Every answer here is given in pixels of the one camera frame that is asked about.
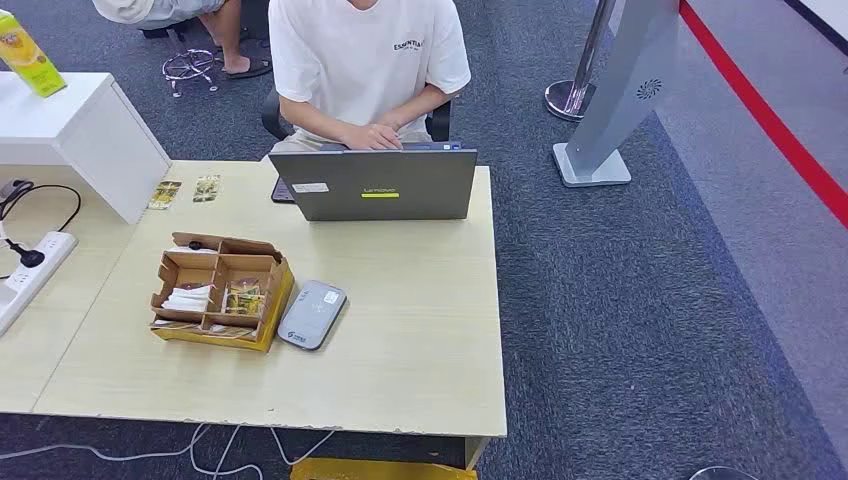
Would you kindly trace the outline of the person's right hand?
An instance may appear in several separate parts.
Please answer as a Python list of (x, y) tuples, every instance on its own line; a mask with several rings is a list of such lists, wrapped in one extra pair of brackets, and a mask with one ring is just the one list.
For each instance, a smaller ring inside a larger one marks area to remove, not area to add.
[(346, 125), (341, 128), (339, 141), (352, 150), (402, 150), (395, 130), (382, 124)]

